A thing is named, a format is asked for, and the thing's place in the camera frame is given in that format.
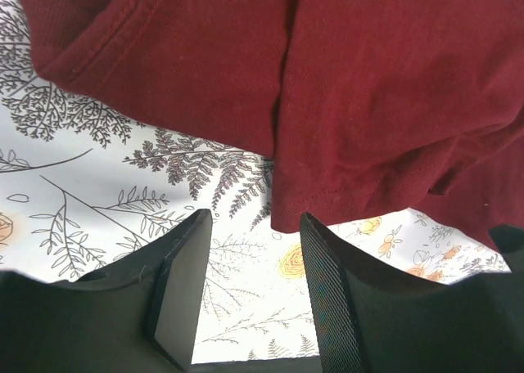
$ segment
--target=red fabric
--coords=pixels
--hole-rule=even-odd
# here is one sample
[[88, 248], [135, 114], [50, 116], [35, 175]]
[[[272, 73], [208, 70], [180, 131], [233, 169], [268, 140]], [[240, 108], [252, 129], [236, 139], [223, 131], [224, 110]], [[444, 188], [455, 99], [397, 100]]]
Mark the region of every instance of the red fabric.
[[524, 224], [524, 0], [21, 1], [45, 79], [273, 157], [279, 231]]

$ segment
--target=maroon cloth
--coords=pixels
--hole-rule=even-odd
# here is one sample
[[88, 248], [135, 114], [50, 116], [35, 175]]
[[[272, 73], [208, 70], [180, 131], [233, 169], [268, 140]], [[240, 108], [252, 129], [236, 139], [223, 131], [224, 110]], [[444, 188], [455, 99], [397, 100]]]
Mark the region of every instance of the maroon cloth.
[[37, 72], [273, 157], [272, 225], [524, 224], [524, 0], [21, 0]]

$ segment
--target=dark red shirt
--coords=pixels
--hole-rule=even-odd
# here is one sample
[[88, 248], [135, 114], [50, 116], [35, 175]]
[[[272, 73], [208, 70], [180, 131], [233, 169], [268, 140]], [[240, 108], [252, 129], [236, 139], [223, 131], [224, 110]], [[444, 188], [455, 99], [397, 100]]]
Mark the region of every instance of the dark red shirt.
[[37, 72], [273, 157], [272, 225], [524, 224], [524, 0], [21, 0]]

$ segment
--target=floral tablecloth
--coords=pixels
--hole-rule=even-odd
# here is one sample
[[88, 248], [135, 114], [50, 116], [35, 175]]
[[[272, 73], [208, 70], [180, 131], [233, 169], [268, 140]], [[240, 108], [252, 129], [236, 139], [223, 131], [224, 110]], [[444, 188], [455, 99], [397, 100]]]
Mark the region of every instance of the floral tablecloth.
[[[271, 162], [62, 91], [33, 72], [28, 37], [18, 0], [0, 0], [0, 269], [74, 281], [210, 208], [194, 362], [316, 354], [300, 238], [269, 225]], [[332, 230], [433, 281], [508, 270], [411, 209]]]

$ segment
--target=flower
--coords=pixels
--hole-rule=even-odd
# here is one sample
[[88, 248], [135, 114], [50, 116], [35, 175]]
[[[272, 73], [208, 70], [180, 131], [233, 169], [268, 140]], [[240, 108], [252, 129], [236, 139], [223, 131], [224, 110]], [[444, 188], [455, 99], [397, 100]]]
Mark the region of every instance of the flower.
[[444, 273], [442, 271], [434, 271], [433, 273], [430, 273], [426, 279], [429, 281], [441, 281], [444, 279]]
[[13, 233], [13, 221], [0, 213], [0, 242], [6, 240]]
[[380, 216], [376, 218], [370, 218], [368, 220], [364, 220], [359, 228], [360, 234], [366, 234], [367, 236], [371, 236], [381, 225], [382, 218]]
[[454, 246], [444, 254], [444, 260], [451, 260], [462, 249], [462, 246]]
[[409, 270], [406, 271], [408, 274], [418, 277], [424, 276], [424, 268], [423, 267], [412, 267]]
[[300, 279], [305, 276], [302, 246], [300, 244], [292, 246], [286, 255], [280, 259], [278, 271], [280, 276], [286, 279]]

